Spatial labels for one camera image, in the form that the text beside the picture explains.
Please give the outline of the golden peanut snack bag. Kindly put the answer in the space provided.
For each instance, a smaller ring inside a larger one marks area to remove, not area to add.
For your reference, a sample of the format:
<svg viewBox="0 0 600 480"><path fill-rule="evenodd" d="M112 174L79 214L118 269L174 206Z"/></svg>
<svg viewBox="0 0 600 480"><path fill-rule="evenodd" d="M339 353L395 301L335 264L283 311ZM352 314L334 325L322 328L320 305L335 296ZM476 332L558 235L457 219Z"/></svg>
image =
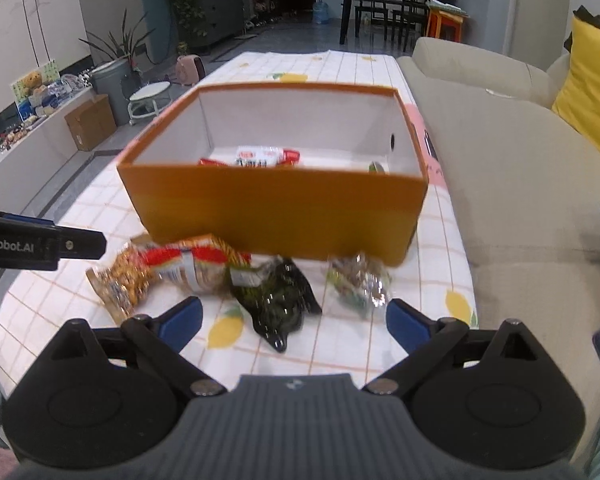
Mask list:
<svg viewBox="0 0 600 480"><path fill-rule="evenodd" d="M140 248L127 244L106 269L85 272L96 296L117 325L134 315L156 280L155 271L145 262Z"/></svg>

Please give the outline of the orange red snack bag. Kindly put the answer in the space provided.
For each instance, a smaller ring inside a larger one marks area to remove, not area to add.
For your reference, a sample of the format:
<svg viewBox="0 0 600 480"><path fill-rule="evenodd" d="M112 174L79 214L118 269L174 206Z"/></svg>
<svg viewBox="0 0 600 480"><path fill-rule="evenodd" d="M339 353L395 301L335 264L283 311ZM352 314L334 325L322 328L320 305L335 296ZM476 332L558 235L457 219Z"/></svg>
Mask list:
<svg viewBox="0 0 600 480"><path fill-rule="evenodd" d="M147 242L135 245L134 249L155 278L196 295L224 294L230 288L230 268L251 266L249 252L240 252L211 234L165 245Z"/></svg>

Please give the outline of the clear green candy bag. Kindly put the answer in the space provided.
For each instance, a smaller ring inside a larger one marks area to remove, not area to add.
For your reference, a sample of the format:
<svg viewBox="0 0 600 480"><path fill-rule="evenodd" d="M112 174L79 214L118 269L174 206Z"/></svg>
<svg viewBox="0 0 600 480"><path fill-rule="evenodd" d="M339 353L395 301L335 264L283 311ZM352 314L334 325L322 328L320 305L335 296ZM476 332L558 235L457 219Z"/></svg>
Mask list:
<svg viewBox="0 0 600 480"><path fill-rule="evenodd" d="M363 318L383 311L391 299L391 278L378 259L359 252L351 258L331 258L326 278L340 301Z"/></svg>

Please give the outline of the black green snack pouch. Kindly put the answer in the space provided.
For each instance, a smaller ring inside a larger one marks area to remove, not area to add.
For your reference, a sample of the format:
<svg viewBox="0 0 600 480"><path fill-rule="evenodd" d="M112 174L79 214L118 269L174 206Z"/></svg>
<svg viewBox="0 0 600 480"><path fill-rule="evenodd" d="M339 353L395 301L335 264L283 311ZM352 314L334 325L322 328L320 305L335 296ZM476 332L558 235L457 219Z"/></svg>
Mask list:
<svg viewBox="0 0 600 480"><path fill-rule="evenodd" d="M231 266L230 293L251 316L254 331L274 351L285 353L290 334L308 315L321 315L313 289L291 258L275 257L260 266Z"/></svg>

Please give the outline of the green sausage stick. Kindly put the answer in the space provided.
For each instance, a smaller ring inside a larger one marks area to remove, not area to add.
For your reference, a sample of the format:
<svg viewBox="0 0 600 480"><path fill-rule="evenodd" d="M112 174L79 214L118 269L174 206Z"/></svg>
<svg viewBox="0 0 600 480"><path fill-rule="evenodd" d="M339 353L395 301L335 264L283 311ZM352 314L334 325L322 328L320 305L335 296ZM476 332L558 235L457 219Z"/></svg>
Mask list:
<svg viewBox="0 0 600 480"><path fill-rule="evenodd" d="M368 166L369 172L377 172L378 174L383 174L385 172L384 167L380 162L371 162L370 166Z"/></svg>

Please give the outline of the red chip packet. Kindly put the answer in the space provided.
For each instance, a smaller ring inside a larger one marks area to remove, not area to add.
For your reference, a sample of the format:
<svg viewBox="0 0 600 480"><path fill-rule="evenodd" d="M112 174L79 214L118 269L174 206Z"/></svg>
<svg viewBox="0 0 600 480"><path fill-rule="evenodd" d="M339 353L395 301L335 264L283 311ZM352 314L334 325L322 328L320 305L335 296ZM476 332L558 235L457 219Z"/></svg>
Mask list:
<svg viewBox="0 0 600 480"><path fill-rule="evenodd" d="M197 162L198 166L205 167L227 167L226 162L221 162L220 160L210 159L210 158L201 158Z"/></svg>

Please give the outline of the white spicy strips packet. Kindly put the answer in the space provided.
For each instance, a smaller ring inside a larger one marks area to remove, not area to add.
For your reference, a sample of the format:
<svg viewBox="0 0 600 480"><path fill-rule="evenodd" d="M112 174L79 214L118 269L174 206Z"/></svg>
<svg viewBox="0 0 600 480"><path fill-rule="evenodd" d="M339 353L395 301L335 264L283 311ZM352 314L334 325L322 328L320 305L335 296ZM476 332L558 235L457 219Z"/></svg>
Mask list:
<svg viewBox="0 0 600 480"><path fill-rule="evenodd" d="M285 151L275 146L240 146L234 165L239 167L275 167L285 159Z"/></svg>

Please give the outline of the red dried meat snack bag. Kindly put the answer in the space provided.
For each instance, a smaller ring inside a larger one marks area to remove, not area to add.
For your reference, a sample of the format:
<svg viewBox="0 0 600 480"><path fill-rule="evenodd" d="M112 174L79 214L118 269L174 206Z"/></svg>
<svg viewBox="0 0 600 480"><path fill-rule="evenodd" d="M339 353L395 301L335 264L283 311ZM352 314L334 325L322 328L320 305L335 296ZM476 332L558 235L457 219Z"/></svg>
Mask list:
<svg viewBox="0 0 600 480"><path fill-rule="evenodd" d="M280 160L281 165L295 165L300 160L300 153L295 150L283 150L283 158Z"/></svg>

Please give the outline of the brown cardboard box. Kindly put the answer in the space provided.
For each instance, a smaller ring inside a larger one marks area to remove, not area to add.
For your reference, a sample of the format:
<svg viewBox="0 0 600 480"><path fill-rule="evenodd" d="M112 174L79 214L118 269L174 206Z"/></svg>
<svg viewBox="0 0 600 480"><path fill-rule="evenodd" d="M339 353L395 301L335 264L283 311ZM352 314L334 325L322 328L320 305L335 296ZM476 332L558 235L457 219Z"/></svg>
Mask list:
<svg viewBox="0 0 600 480"><path fill-rule="evenodd" d="M107 140L117 130L114 114L106 94L98 94L65 116L76 148L88 152Z"/></svg>

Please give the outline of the beige sofa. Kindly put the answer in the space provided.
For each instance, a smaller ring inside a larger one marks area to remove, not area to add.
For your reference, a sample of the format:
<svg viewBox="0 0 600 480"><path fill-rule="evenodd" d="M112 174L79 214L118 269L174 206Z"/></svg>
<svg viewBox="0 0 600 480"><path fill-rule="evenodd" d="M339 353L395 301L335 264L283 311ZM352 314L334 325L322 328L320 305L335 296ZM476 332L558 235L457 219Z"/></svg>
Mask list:
<svg viewBox="0 0 600 480"><path fill-rule="evenodd" d="M568 72L422 37L399 66L445 175L479 322L520 318L580 396L573 460L600 433L600 152L553 113Z"/></svg>

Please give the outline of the grey trash bin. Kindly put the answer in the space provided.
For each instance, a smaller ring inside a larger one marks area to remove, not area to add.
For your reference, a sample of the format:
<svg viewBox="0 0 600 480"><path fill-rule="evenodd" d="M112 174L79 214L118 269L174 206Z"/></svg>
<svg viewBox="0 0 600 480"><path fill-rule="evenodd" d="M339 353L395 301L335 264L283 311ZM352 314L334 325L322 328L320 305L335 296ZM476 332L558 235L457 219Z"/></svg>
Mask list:
<svg viewBox="0 0 600 480"><path fill-rule="evenodd" d="M131 73L127 58L100 64L91 71L91 84L97 94L106 94L118 126L129 121L128 99L123 93L123 81Z"/></svg>

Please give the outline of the white round stool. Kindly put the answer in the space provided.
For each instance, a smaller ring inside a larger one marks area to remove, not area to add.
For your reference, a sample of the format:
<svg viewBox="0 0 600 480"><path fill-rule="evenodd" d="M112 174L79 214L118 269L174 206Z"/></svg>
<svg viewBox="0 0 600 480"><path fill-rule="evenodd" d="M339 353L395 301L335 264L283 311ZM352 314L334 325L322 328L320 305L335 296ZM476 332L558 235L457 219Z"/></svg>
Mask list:
<svg viewBox="0 0 600 480"><path fill-rule="evenodd" d="M134 125L139 120L159 116L172 102L170 81L145 84L129 97L129 124Z"/></svg>

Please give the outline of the pink small heater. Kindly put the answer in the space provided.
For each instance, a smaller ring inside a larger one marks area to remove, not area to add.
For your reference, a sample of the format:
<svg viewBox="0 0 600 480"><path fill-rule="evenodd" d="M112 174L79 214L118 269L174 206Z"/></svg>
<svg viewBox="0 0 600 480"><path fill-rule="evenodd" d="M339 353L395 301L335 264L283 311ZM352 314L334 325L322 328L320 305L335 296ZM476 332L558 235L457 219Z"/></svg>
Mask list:
<svg viewBox="0 0 600 480"><path fill-rule="evenodd" d="M183 86L194 86L206 76L204 62L196 54L180 55L175 63L175 75Z"/></svg>

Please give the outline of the orange stool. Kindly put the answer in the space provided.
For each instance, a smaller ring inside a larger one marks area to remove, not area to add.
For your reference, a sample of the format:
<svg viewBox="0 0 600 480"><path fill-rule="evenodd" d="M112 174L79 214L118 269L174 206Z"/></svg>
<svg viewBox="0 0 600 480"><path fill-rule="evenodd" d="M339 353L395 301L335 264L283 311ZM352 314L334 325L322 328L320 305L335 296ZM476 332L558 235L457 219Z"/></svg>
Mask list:
<svg viewBox="0 0 600 480"><path fill-rule="evenodd" d="M463 15L439 9L430 9L426 37L461 42L465 18Z"/></svg>

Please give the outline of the dark dining table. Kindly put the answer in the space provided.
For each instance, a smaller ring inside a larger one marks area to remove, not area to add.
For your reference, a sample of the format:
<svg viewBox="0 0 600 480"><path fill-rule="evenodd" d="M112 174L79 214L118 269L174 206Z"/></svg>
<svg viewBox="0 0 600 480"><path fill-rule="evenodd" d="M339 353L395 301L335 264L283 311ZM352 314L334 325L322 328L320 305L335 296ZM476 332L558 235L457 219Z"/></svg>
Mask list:
<svg viewBox="0 0 600 480"><path fill-rule="evenodd" d="M339 43L343 46L348 39L350 22L354 25L354 36L360 36L363 18L380 25L384 39L406 41L412 30L426 32L429 18L429 0L342 0Z"/></svg>

